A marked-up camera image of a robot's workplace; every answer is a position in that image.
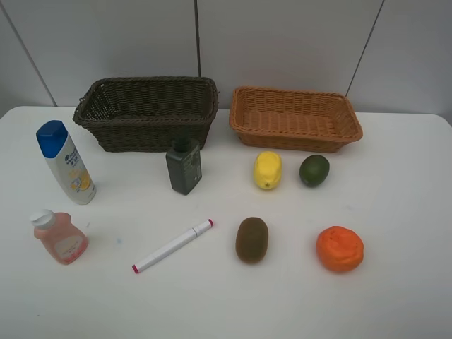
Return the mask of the orange tangerine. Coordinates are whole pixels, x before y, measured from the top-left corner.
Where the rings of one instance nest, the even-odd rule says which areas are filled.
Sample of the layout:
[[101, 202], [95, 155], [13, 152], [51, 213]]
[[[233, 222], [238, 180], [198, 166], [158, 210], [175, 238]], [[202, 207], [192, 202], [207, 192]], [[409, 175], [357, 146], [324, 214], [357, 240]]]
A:
[[364, 260], [364, 242], [354, 231], [332, 226], [318, 235], [316, 253], [327, 270], [334, 273], [350, 272]]

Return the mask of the pink bottle white cap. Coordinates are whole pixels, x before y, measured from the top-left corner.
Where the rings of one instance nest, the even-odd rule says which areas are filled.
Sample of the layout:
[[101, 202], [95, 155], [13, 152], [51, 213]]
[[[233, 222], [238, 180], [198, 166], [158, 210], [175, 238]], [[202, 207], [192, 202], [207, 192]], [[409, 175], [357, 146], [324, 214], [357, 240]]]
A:
[[34, 236], [60, 264], [68, 265], [88, 248], [88, 238], [71, 222], [68, 213], [40, 210], [30, 216]]

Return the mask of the dark brown wicker basket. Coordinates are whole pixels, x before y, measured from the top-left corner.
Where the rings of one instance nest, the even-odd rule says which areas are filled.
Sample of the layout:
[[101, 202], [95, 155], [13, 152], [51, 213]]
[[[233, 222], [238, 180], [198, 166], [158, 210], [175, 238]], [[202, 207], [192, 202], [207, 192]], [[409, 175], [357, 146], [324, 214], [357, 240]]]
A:
[[217, 111], [210, 78], [103, 78], [81, 98], [73, 121], [107, 152], [161, 153], [179, 136], [205, 145]]

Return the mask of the dark green pump bottle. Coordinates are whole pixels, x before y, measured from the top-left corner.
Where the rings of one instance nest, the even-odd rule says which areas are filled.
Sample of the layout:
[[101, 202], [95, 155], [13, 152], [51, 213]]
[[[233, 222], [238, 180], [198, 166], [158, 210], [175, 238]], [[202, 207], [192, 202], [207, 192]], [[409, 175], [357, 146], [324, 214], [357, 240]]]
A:
[[165, 155], [172, 189], [188, 195], [202, 178], [201, 148], [187, 136], [175, 138]]

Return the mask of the orange wicker basket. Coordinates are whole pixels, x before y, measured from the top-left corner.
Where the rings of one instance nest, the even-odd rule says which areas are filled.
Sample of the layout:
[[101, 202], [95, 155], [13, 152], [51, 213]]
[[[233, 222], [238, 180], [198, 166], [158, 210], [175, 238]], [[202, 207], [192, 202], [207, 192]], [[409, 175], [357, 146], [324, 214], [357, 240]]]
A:
[[248, 146], [335, 153], [363, 137], [350, 101], [341, 94], [236, 88], [230, 126]]

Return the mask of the white marker pink caps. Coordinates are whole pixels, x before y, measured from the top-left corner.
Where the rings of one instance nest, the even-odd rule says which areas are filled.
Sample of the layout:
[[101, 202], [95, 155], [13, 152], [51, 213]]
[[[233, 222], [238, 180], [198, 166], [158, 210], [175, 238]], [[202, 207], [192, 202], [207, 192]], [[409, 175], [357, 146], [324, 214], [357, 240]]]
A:
[[182, 247], [186, 246], [188, 243], [195, 240], [197, 237], [201, 236], [203, 233], [211, 229], [213, 225], [213, 221], [211, 219], [207, 219], [200, 225], [190, 228], [185, 233], [170, 241], [168, 244], [162, 246], [146, 258], [132, 265], [133, 272], [135, 274], [139, 274], [147, 268], [154, 266], [156, 263], [159, 263], [164, 258], [168, 257]]

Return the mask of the green lime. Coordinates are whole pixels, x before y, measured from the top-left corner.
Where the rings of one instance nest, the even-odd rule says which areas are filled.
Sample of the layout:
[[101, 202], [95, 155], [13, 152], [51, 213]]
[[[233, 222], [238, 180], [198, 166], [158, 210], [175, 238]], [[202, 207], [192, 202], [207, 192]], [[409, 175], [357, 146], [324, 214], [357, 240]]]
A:
[[299, 177], [308, 187], [322, 184], [329, 174], [330, 163], [322, 155], [310, 155], [299, 168]]

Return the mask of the brown kiwi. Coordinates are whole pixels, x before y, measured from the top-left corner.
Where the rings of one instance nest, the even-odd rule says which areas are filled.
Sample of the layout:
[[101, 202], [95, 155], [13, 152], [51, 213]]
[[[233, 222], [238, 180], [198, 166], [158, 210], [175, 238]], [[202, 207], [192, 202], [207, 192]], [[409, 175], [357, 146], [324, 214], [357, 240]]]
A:
[[246, 218], [237, 230], [235, 251], [238, 258], [247, 264], [262, 261], [268, 250], [268, 239], [268, 226], [262, 219]]

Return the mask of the white shampoo bottle blue cap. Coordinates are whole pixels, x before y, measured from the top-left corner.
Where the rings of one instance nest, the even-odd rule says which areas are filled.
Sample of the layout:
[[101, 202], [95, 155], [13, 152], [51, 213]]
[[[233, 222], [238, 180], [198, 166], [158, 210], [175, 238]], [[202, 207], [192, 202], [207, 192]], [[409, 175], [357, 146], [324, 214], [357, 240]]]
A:
[[86, 205], [96, 187], [70, 134], [62, 121], [51, 120], [36, 132], [44, 159], [64, 193], [79, 205]]

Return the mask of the yellow lemon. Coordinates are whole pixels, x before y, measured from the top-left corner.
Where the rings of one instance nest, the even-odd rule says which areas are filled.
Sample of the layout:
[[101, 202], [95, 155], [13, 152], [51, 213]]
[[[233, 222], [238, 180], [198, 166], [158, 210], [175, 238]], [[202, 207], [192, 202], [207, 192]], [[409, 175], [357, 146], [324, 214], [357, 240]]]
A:
[[254, 181], [264, 190], [275, 189], [281, 180], [283, 162], [281, 157], [272, 151], [261, 152], [254, 164]]

